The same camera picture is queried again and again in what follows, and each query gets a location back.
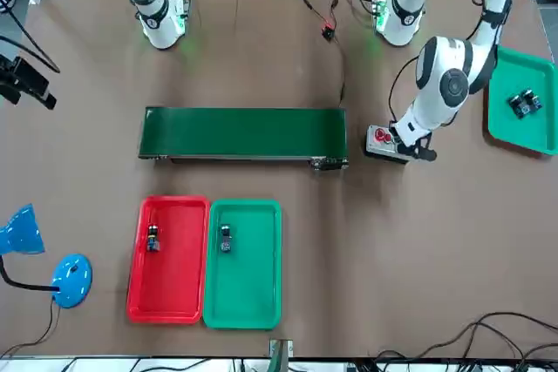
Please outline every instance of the green conveyor belt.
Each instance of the green conveyor belt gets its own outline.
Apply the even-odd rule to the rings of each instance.
[[[148,107],[141,159],[332,159],[346,162],[342,109]]]

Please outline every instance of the table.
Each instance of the table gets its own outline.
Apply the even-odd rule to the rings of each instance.
[[[310,0],[327,14],[331,0]],[[64,254],[82,252],[93,286],[63,311],[37,355],[266,356],[269,338],[294,341],[296,356],[367,356],[382,348],[416,355],[492,310],[558,322],[555,249],[558,160],[487,145],[482,97],[435,132],[435,163],[403,167],[367,159],[360,141],[387,123],[387,96],[401,65],[433,34],[464,37],[470,0],[428,0],[412,44],[375,37],[355,2],[336,8],[347,57],[350,167],[137,159],[146,105],[335,107],[343,70],[335,44],[301,0],[194,0],[190,33],[156,51],[129,0],[43,0],[31,6],[33,36],[62,69],[49,75],[53,112],[33,100],[0,110],[0,220],[33,202],[47,253],[9,254],[16,280],[48,282]],[[514,0],[504,45],[549,58],[536,4]],[[401,115],[415,95],[413,71],[394,93]],[[269,332],[131,324],[125,314],[141,201],[151,193],[275,199],[283,209],[282,322]],[[0,283],[0,347],[37,338],[49,296]],[[519,344],[548,342],[522,320],[493,324]],[[464,342],[433,357],[460,356]],[[509,358],[479,332],[473,356]],[[555,352],[541,353],[558,357]]]

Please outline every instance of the lamp base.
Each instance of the lamp base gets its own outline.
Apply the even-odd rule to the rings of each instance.
[[[65,256],[52,274],[52,286],[60,289],[52,293],[54,301],[61,308],[79,305],[89,293],[92,274],[91,263],[83,254]]]

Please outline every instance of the lamp shade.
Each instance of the lamp shade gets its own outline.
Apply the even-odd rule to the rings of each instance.
[[[14,213],[8,224],[0,227],[0,255],[10,252],[44,253],[43,240],[38,231],[32,204]]]

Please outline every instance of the red button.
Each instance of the red button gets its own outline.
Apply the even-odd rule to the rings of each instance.
[[[385,132],[383,129],[381,128],[376,128],[376,132],[374,132],[374,138],[376,139],[376,141],[384,141],[385,139]]]

